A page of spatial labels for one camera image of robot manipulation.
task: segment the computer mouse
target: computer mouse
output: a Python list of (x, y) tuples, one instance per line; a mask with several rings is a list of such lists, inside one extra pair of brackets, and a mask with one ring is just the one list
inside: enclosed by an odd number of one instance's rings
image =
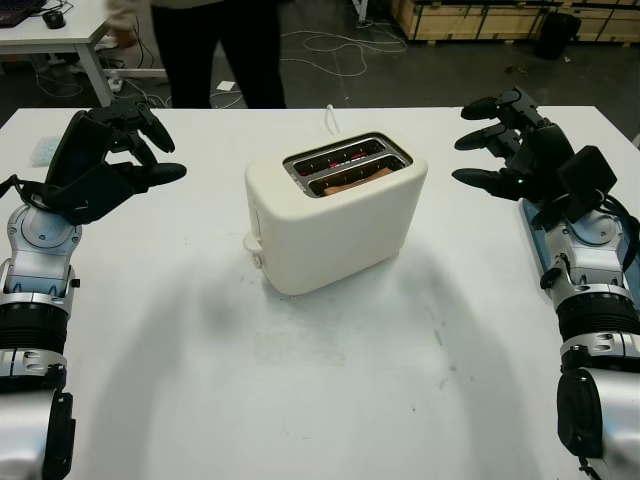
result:
[(66, 25), (62, 12), (59, 12), (57, 10), (53, 10), (51, 12), (44, 12), (42, 14), (42, 19), (44, 20), (44, 23), (47, 24), (47, 27), (54, 30), (56, 28), (62, 28)]

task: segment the robotic hand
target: robotic hand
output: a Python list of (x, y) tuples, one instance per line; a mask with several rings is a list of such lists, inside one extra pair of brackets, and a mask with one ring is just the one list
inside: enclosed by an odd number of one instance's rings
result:
[[(71, 468), (75, 420), (63, 356), (73, 291), (70, 266), (81, 225), (101, 218), (136, 193), (183, 177), (186, 168), (158, 164), (138, 136), (164, 152), (171, 137), (142, 101), (74, 115), (43, 184), (15, 175), (24, 205), (10, 217), (12, 256), (0, 284), (0, 480), (64, 478)], [(109, 151), (130, 151), (141, 163), (108, 164)]]
[[(456, 170), (491, 195), (531, 201), (553, 266), (547, 289), (564, 341), (558, 384), (558, 436), (592, 479), (640, 478), (640, 321), (624, 272), (638, 250), (638, 220), (608, 194), (617, 181), (596, 147), (574, 153), (562, 130), (519, 88), (478, 100), (467, 120), (500, 123), (456, 142), (505, 159), (498, 172)], [(629, 247), (622, 262), (625, 224)]]

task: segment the person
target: person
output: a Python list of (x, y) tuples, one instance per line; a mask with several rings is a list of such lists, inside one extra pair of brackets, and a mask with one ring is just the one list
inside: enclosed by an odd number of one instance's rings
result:
[[(107, 7), (118, 45), (135, 45), (137, 0), (107, 0)], [(151, 0), (151, 18), (174, 108), (211, 108), (218, 40), (247, 107), (285, 108), (276, 0)]]

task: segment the wooden crate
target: wooden crate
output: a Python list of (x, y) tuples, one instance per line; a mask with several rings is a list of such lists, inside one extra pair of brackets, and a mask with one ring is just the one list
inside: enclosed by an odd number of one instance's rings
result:
[(599, 3), (601, 5), (640, 5), (640, 0), (577, 0), (572, 3), (574, 7), (579, 3), (583, 3), (585, 6), (588, 6), (590, 3)]
[[(589, 8), (588, 3), (583, 4), (585, 7), (576, 7), (574, 3), (571, 7), (559, 10), (582, 21), (578, 40), (640, 42), (640, 10)], [(534, 39), (544, 21), (545, 12), (538, 6), (527, 6), (525, 2), (517, 7), (420, 6), (414, 0), (391, 2), (391, 13), (409, 40)]]
[(640, 11), (608, 8), (571, 8), (580, 20), (578, 40), (586, 42), (640, 42)]
[(419, 6), (392, 0), (391, 13), (409, 40), (516, 40), (542, 20), (540, 7)]
[(615, 10), (598, 39), (600, 42), (640, 42), (640, 11)]

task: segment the toaster slot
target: toaster slot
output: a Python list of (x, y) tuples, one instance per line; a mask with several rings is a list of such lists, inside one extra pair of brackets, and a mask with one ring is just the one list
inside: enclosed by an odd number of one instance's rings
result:
[(384, 177), (406, 166), (395, 155), (378, 157), (367, 163), (358, 164), (340, 172), (318, 178), (309, 183), (309, 188), (316, 197), (334, 195), (344, 190)]
[(306, 195), (319, 198), (372, 181), (412, 163), (411, 157), (386, 136), (369, 133), (289, 157), (283, 166)]
[(295, 162), (293, 168), (301, 177), (307, 177), (364, 160), (371, 155), (384, 151), (384, 149), (384, 145), (377, 140), (365, 140)]

